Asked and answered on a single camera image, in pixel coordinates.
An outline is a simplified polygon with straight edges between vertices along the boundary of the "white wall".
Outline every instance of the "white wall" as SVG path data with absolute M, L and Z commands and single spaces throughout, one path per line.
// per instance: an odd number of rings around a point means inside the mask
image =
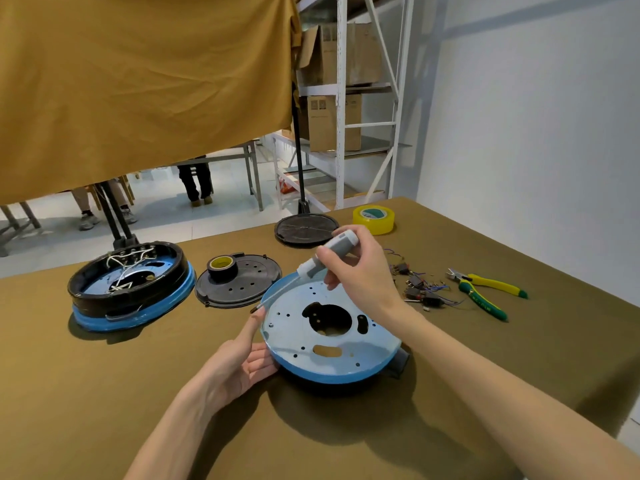
M 417 17 L 417 201 L 640 305 L 640 0 L 438 0 Z

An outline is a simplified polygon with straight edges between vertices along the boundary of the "screwdriver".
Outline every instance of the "screwdriver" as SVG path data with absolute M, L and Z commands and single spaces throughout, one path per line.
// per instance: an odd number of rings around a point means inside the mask
M 346 231 L 332 238 L 324 245 L 324 247 L 331 249 L 338 256 L 344 258 L 354 247 L 356 247 L 358 243 L 359 240 L 356 233 L 351 229 L 347 229 Z M 268 307 L 270 307 L 273 302 L 281 297 L 284 293 L 295 288 L 296 286 L 301 285 L 302 283 L 311 281 L 311 279 L 325 267 L 326 266 L 322 264 L 317 256 L 313 256 L 311 259 L 308 259 L 300 266 L 298 266 L 298 270 L 296 271 L 298 275 L 295 278 L 293 278 L 290 282 L 277 290 L 270 297 L 263 300 L 263 302 L 261 302 L 258 306 L 253 307 L 250 313 L 255 313 L 262 307 L 268 309 Z

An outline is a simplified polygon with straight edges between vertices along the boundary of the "yellow curtain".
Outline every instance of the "yellow curtain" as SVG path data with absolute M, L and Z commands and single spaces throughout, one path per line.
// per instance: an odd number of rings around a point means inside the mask
M 0 203 L 291 122 L 292 0 L 0 0 Z

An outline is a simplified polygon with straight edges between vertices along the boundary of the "right hand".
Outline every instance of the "right hand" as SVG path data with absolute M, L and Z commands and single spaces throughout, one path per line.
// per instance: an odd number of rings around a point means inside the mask
M 354 231 L 360 241 L 351 251 L 356 257 L 340 258 L 324 246 L 316 249 L 316 256 L 328 270 L 324 282 L 329 291 L 342 283 L 356 306 L 385 326 L 392 309 L 404 304 L 389 272 L 387 257 L 369 229 L 362 225 L 342 226 L 333 231 L 333 235 L 347 229 Z

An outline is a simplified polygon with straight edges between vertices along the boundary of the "black metal pole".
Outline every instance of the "black metal pole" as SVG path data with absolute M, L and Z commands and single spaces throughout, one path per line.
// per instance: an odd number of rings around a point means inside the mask
M 291 113 L 293 116 L 293 133 L 296 139 L 296 160 L 298 161 L 298 185 L 300 186 L 300 201 L 298 201 L 298 213 L 310 214 L 309 202 L 305 197 L 305 176 L 302 169 L 302 151 L 300 150 L 300 122 L 298 120 L 298 106 L 296 106 L 296 97 L 291 94 Z
M 118 226 L 116 221 L 113 218 L 113 214 L 111 213 L 111 209 L 109 208 L 109 202 L 104 197 L 102 193 L 102 187 L 100 184 L 95 185 L 96 195 L 98 195 L 98 200 L 100 201 L 100 205 L 102 206 L 102 211 L 104 212 L 104 216 L 107 218 L 107 222 L 109 223 L 109 228 L 111 229 L 111 233 L 113 234 L 113 238 L 118 241 L 122 239 L 120 235 L 120 231 L 118 230 Z
M 132 239 L 133 235 L 131 234 L 131 229 L 129 229 L 129 225 L 124 220 L 124 216 L 122 215 L 122 209 L 118 205 L 118 202 L 116 201 L 116 197 L 113 195 L 113 192 L 111 192 L 111 187 L 109 186 L 109 183 L 101 182 L 100 186 L 102 187 L 102 190 L 104 190 L 105 195 L 107 195 L 109 202 L 111 202 L 111 208 L 113 209 L 113 213 L 116 214 L 116 219 L 118 220 L 120 227 L 122 227 L 124 237 L 126 239 Z

